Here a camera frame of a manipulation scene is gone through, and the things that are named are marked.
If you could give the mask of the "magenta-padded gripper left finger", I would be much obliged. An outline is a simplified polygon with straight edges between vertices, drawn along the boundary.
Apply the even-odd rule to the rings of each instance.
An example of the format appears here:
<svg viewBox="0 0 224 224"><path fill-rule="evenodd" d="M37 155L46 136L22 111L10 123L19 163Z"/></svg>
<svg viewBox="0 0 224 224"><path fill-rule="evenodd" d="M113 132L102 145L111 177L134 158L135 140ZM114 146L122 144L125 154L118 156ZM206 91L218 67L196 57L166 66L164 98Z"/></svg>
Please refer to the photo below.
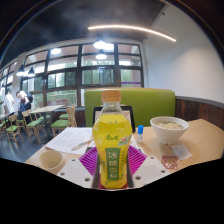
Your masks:
<svg viewBox="0 0 224 224"><path fill-rule="evenodd" d="M100 180L97 149L88 148L80 158L70 159L58 176L81 187L97 189Z"/></svg>

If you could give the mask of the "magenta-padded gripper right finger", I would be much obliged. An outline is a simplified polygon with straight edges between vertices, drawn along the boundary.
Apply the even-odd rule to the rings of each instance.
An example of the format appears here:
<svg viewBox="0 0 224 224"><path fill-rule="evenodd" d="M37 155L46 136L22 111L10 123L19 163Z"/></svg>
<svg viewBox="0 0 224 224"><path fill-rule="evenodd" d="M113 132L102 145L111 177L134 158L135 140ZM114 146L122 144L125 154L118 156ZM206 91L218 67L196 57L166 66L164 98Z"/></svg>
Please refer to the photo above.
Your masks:
<svg viewBox="0 0 224 224"><path fill-rule="evenodd" d="M128 150L127 182L129 188L140 188L169 174L153 155L146 156L133 146Z"/></svg>

